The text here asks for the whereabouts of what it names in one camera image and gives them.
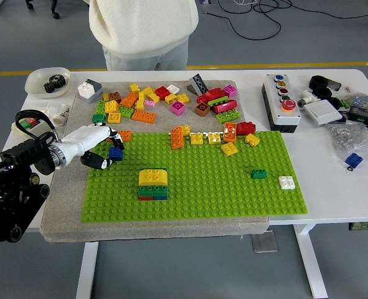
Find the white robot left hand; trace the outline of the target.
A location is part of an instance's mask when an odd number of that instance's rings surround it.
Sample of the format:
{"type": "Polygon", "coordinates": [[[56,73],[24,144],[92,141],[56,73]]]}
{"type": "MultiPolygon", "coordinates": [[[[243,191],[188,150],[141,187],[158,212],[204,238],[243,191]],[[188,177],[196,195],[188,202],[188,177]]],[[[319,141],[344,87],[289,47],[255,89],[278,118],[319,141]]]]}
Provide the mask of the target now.
{"type": "Polygon", "coordinates": [[[85,166],[93,169],[108,168],[113,164],[111,159],[103,158],[90,151],[107,138],[112,140],[114,147],[124,150],[120,134],[104,123],[81,126],[64,137],[61,142],[54,143],[54,153],[59,159],[59,165],[56,167],[63,168],[69,165],[74,157],[79,156],[82,164],[85,166]]]}

